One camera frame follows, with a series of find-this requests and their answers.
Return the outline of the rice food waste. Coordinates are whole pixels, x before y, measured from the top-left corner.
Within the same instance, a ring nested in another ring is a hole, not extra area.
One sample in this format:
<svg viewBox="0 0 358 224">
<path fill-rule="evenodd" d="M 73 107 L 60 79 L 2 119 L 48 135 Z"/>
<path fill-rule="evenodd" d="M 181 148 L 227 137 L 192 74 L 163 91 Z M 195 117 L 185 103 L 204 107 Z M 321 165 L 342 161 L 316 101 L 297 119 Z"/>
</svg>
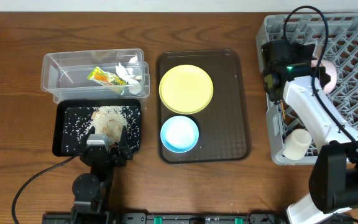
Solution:
<svg viewBox="0 0 358 224">
<path fill-rule="evenodd" d="M 58 148 L 62 156 L 78 153 L 79 143 L 91 128 L 95 134 L 108 137 L 111 147 L 117 146 L 123 127 L 133 152 L 140 148 L 140 109 L 137 106 L 100 106 L 68 108 L 64 113 L 62 140 Z"/>
</svg>

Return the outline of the green snack wrapper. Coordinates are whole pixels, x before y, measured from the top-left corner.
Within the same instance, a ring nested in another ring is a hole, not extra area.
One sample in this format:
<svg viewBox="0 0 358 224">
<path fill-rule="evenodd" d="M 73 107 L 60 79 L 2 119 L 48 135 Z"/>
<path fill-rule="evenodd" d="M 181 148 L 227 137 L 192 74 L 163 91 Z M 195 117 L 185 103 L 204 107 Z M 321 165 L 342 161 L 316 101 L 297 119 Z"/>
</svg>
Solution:
<svg viewBox="0 0 358 224">
<path fill-rule="evenodd" d="M 117 74 L 102 70 L 100 67 L 94 67 L 89 73 L 87 79 L 99 83 L 103 86 L 126 85 L 127 82 Z"/>
</svg>

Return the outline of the light blue bowl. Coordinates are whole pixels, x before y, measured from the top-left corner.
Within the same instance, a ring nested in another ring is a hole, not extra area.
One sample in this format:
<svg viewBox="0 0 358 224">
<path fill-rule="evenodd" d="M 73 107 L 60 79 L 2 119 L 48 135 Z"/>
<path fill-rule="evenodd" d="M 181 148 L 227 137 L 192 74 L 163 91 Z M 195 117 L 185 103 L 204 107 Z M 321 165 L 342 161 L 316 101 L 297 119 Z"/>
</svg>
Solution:
<svg viewBox="0 0 358 224">
<path fill-rule="evenodd" d="M 173 116 L 163 123 L 160 130 L 162 144 L 171 152 L 181 154 L 192 150 L 200 132 L 197 124 L 187 116 Z"/>
</svg>

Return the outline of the white tissue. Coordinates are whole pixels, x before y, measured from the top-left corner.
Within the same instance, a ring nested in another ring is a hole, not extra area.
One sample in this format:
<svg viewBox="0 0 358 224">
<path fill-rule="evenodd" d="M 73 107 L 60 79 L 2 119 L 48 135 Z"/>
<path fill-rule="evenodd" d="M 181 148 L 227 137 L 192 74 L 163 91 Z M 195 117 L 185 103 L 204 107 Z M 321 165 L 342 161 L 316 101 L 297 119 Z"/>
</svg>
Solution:
<svg viewBox="0 0 358 224">
<path fill-rule="evenodd" d="M 141 91 L 140 82 L 142 81 L 142 76 L 134 74 L 134 69 L 132 67 L 128 67 L 128 65 L 139 65 L 137 56 L 132 57 L 124 64 L 126 66 L 123 66 L 123 64 L 119 62 L 118 65 L 115 66 L 117 75 L 125 82 L 126 85 L 130 85 L 129 92 L 133 95 L 137 95 Z"/>
</svg>

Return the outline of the white cup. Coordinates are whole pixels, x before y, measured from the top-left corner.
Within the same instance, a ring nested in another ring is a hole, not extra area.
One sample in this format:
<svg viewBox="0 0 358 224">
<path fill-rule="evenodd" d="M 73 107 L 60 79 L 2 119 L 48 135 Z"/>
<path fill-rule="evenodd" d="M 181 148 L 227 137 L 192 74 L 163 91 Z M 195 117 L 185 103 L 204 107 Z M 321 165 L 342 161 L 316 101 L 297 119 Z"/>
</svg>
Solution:
<svg viewBox="0 0 358 224">
<path fill-rule="evenodd" d="M 305 129 L 295 129 L 285 138 L 283 155 L 297 161 L 304 158 L 312 142 L 311 134 Z"/>
</svg>

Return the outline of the white pink round bowl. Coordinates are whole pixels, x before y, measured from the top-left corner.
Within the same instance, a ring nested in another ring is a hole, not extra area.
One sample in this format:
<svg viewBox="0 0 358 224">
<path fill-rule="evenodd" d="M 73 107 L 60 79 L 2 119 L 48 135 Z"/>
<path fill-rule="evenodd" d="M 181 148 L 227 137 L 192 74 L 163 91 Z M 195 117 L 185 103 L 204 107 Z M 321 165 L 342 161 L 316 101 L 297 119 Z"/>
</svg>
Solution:
<svg viewBox="0 0 358 224">
<path fill-rule="evenodd" d="M 324 94 L 331 93 L 337 83 L 337 71 L 334 64 L 328 60 L 322 60 L 320 63 L 320 67 L 325 68 L 325 75 L 318 75 L 318 79 L 320 81 L 320 85 L 323 89 Z"/>
</svg>

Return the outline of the wooden chopstick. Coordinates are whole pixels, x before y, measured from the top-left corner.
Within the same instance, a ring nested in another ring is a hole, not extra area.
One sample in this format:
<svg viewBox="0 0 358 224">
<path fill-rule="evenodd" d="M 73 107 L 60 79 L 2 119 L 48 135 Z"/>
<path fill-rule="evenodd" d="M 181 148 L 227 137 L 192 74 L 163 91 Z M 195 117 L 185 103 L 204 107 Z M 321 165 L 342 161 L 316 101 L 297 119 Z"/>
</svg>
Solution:
<svg viewBox="0 0 358 224">
<path fill-rule="evenodd" d="M 285 107 L 284 107 L 284 102 L 281 101 L 280 103 L 280 106 L 281 106 L 281 109 L 282 109 L 282 117 L 283 117 L 283 120 L 285 120 Z"/>
</svg>

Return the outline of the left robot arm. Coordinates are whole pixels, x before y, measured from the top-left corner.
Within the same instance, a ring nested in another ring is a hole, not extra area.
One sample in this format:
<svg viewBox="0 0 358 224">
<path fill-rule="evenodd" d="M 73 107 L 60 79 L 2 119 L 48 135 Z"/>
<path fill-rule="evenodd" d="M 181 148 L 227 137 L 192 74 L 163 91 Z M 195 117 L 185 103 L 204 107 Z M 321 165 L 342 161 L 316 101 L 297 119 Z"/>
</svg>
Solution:
<svg viewBox="0 0 358 224">
<path fill-rule="evenodd" d="M 80 141 L 80 161 L 90 167 L 88 173 L 79 175 L 73 185 L 75 196 L 68 223 L 114 223 L 117 218 L 108 209 L 108 200 L 115 167 L 123 167 L 133 159 L 127 141 L 127 128 L 121 131 L 117 146 L 111 147 L 105 134 L 96 134 L 92 127 Z"/>
</svg>

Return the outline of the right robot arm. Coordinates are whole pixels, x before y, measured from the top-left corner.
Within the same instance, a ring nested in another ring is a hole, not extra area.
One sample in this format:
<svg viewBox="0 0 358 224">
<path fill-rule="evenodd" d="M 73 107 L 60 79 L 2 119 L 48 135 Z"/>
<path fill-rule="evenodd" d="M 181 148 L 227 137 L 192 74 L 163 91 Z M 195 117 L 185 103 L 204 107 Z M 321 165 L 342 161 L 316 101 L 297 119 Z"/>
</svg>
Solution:
<svg viewBox="0 0 358 224">
<path fill-rule="evenodd" d="M 345 219 L 358 207 L 358 130 L 327 94 L 337 82 L 336 68 L 318 58 L 316 44 L 274 40 L 261 46 L 264 88 L 270 101 L 290 106 L 318 148 L 309 194 L 287 208 L 288 223 Z"/>
</svg>

